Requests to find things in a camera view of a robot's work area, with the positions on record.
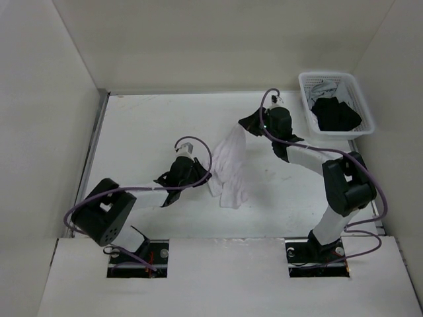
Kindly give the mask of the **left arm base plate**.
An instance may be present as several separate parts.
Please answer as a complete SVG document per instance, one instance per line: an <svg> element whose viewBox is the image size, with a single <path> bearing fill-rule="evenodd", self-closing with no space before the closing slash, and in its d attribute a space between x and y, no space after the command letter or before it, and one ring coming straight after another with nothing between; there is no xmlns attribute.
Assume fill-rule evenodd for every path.
<svg viewBox="0 0 423 317"><path fill-rule="evenodd" d="M169 248L169 240L144 241L135 254L104 247L103 254L108 256L107 278L167 278Z"/></svg>

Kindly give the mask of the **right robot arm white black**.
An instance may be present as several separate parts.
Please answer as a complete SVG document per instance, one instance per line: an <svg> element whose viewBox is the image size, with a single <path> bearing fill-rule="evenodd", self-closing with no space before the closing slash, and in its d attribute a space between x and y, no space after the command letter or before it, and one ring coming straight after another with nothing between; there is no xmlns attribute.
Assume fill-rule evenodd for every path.
<svg viewBox="0 0 423 317"><path fill-rule="evenodd" d="M323 177L328 207L310 231L301 255L315 265L332 262L329 255L335 251L342 232L377 195L375 180L362 156L356 151L345 153L310 145L293 133L290 112L280 106L259 108L238 123L250 134L268 138L279 159Z"/></svg>

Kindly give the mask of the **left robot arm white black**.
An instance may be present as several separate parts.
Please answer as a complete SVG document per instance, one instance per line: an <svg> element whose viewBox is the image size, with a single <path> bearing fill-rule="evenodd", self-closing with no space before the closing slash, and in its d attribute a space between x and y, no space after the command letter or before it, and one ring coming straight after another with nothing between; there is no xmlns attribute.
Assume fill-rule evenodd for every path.
<svg viewBox="0 0 423 317"><path fill-rule="evenodd" d="M130 213L150 207L168 207L180 198L184 189L202 186L211 176L197 158L179 156L169 171L143 185L139 192L118 191L119 185L105 178L89 194L97 198L77 208L71 221L99 246L126 249L127 257L138 264L148 256L148 246L144 243L147 238L130 224Z"/></svg>

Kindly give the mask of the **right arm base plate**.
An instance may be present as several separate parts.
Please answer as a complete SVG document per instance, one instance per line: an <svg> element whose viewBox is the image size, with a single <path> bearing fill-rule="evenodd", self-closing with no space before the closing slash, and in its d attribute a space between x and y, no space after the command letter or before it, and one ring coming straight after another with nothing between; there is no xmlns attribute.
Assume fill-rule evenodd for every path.
<svg viewBox="0 0 423 317"><path fill-rule="evenodd" d="M321 249L307 239L285 240L285 248L291 278L350 276L346 260L335 262L345 256L341 239Z"/></svg>

